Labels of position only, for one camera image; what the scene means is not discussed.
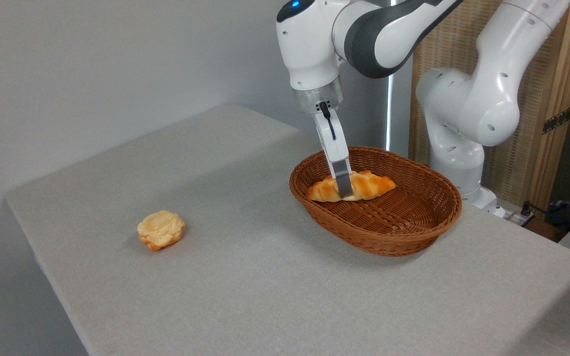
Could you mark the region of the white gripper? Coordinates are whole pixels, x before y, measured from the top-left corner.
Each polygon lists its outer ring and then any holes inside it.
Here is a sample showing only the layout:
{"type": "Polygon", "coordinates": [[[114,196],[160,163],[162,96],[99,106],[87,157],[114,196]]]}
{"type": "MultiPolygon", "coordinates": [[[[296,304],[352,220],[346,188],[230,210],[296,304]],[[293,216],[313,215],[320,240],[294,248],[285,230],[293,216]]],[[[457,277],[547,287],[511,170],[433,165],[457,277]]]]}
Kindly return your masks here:
{"type": "Polygon", "coordinates": [[[317,106],[315,126],[340,198],[353,195],[348,146],[335,109],[317,106]]]}

